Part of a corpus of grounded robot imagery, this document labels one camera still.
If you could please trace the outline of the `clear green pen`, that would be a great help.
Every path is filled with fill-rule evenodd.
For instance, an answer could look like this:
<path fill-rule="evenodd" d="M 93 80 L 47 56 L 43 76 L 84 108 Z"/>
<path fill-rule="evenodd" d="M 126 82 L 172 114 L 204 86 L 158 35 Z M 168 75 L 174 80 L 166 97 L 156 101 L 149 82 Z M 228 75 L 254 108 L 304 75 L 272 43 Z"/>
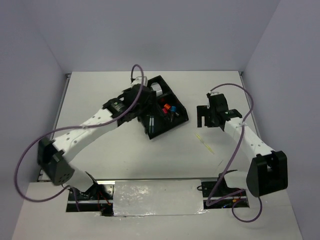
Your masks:
<path fill-rule="evenodd" d="M 151 133 L 152 132 L 152 127 L 153 127 L 153 117 L 150 115 L 149 116 L 149 124 L 148 124 L 148 132 Z"/>

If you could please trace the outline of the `yellow pen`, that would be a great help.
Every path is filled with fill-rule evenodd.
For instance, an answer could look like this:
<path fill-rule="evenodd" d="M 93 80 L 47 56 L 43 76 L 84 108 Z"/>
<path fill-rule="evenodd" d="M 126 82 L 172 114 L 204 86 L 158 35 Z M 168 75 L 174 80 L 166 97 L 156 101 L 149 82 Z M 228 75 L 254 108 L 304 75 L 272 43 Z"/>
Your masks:
<path fill-rule="evenodd" d="M 199 141 L 200 141 L 212 154 L 215 154 L 214 151 L 212 150 L 212 148 L 201 138 L 200 135 L 198 135 L 197 133 L 195 133 L 195 136 L 199 139 Z"/>

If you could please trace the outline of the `clear blue pen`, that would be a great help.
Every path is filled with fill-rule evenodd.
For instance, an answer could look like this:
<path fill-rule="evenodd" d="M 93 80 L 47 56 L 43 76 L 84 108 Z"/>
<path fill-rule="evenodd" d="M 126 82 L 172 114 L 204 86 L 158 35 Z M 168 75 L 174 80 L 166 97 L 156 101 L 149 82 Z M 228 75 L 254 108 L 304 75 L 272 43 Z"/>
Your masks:
<path fill-rule="evenodd" d="M 152 115 L 152 132 L 153 133 L 155 130 L 155 117 Z"/>

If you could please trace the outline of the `blue capped black highlighter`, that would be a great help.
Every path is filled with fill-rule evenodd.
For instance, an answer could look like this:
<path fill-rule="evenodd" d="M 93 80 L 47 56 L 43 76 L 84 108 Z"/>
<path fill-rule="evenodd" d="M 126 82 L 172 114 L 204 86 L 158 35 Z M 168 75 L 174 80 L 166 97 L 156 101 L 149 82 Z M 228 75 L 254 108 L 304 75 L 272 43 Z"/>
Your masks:
<path fill-rule="evenodd" d="M 170 108 L 170 122 L 173 123 L 176 116 L 176 107 L 172 106 Z"/>

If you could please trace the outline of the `clear tape roll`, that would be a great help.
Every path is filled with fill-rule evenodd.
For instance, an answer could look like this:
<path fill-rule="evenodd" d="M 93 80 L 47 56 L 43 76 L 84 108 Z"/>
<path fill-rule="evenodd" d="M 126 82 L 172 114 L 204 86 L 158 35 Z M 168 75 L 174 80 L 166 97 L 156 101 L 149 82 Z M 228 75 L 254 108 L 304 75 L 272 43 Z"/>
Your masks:
<path fill-rule="evenodd" d="M 152 83 L 151 86 L 150 86 L 150 88 L 151 88 L 153 91 L 155 91 L 157 97 L 163 94 L 162 87 L 161 87 L 161 85 L 160 85 L 159 83 L 157 83 L 157 82 Z"/>

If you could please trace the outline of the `orange capped black marker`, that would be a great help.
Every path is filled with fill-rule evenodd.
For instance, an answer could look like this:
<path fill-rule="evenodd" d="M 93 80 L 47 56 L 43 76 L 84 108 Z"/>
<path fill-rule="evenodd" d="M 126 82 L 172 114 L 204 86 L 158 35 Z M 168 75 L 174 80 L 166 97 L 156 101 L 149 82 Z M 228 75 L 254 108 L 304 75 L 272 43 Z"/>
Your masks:
<path fill-rule="evenodd" d="M 175 106 L 176 107 L 175 116 L 176 117 L 180 116 L 180 114 L 178 113 L 178 104 L 175 101 L 173 101 L 171 98 L 161 98 L 159 100 L 159 104 L 160 104 L 161 109 L 164 107 L 165 104 L 169 104 L 171 107 Z"/>

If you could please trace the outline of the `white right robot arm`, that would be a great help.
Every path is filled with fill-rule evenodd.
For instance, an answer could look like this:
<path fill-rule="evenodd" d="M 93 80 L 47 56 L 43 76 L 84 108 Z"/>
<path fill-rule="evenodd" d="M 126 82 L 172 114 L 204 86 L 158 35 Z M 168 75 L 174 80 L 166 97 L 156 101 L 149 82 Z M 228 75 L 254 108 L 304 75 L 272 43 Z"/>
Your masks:
<path fill-rule="evenodd" d="M 222 93 L 208 93 L 208 104 L 197 109 L 197 126 L 221 128 L 234 141 L 241 141 L 242 150 L 250 166 L 247 171 L 230 171 L 217 184 L 218 192 L 230 195 L 234 189 L 248 190 L 254 197 L 261 197 L 288 187 L 287 156 L 265 144 L 245 123 L 236 109 L 229 109 Z"/>

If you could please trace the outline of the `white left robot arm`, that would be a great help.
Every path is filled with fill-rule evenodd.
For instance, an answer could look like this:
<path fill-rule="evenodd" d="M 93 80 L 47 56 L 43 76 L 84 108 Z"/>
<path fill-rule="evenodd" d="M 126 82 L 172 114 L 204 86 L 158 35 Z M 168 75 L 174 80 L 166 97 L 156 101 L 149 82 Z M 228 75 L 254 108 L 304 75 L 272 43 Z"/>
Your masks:
<path fill-rule="evenodd" d="M 152 105 L 156 94 L 147 84 L 146 76 L 137 77 L 132 80 L 130 88 L 106 102 L 77 128 L 54 139 L 43 137 L 39 140 L 37 163 L 53 185 L 70 185 L 88 200 L 97 196 L 94 178 L 71 162 L 99 137 L 140 116 Z"/>

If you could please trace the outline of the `black compartment tray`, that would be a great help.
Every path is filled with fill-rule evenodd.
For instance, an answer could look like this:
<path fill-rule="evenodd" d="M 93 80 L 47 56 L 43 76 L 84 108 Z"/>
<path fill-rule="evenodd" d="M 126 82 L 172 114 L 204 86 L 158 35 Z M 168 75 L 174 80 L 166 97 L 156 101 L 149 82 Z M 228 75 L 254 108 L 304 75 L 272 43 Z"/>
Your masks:
<path fill-rule="evenodd" d="M 150 79 L 147 86 L 156 93 L 156 100 L 137 120 L 149 139 L 154 139 L 189 120 L 186 108 L 162 76 Z"/>

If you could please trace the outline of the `aluminium table edge rail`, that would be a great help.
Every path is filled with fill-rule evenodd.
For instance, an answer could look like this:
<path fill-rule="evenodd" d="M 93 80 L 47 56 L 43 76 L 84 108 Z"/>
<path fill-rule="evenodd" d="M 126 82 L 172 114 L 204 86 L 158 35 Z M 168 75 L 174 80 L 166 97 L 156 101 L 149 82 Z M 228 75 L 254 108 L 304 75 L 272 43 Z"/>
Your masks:
<path fill-rule="evenodd" d="M 65 96 L 66 96 L 66 92 L 67 92 L 67 89 L 68 89 L 68 85 L 69 85 L 69 82 L 70 82 L 70 79 L 71 79 L 71 73 L 67 73 L 65 75 L 65 82 L 64 82 L 64 85 L 63 85 L 63 91 L 62 91 L 62 95 L 61 95 L 61 99 L 60 99 L 60 106 L 63 105 L 63 102 L 64 102 L 64 99 L 65 99 Z"/>

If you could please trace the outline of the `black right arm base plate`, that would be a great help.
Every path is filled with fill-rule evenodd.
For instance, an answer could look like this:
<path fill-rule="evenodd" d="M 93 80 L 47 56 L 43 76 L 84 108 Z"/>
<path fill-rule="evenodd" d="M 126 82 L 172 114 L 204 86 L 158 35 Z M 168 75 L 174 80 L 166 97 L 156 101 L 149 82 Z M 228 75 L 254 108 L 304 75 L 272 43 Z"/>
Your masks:
<path fill-rule="evenodd" d="M 201 184 L 197 187 L 197 190 L 202 192 L 202 195 L 204 198 L 208 198 L 211 191 L 213 190 L 214 186 L 216 185 L 217 181 L 202 181 Z M 226 183 L 222 182 L 215 193 L 212 195 L 212 199 L 214 198 L 220 198 L 223 196 L 226 196 L 228 194 L 234 193 L 238 191 L 239 188 L 230 188 L 227 186 Z M 233 199 L 246 199 L 247 195 L 246 192 L 237 193 L 235 195 L 232 195 L 231 198 Z"/>

